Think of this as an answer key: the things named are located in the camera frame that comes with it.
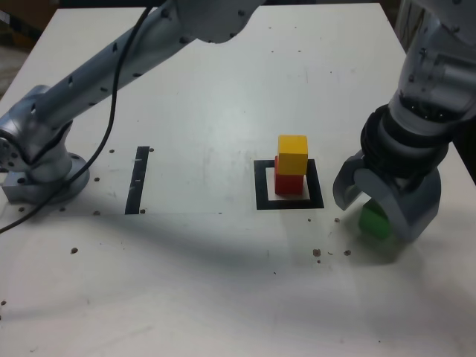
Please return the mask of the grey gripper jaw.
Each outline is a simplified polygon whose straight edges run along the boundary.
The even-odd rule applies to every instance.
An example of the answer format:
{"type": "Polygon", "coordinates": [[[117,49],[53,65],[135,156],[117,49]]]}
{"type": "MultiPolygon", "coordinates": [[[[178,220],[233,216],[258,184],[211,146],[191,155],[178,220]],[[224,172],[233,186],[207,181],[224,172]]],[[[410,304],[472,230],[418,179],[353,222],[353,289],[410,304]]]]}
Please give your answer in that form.
{"type": "Polygon", "coordinates": [[[354,179],[356,170],[361,168],[365,168],[361,150],[342,164],[332,186],[334,201],[340,209],[347,209],[363,193],[354,179]]]}
{"type": "Polygon", "coordinates": [[[369,169],[354,174],[356,186],[375,202],[383,213],[391,233],[403,242],[415,241],[436,217],[441,197],[441,179],[437,169],[431,171],[413,190],[400,190],[369,169]]]}

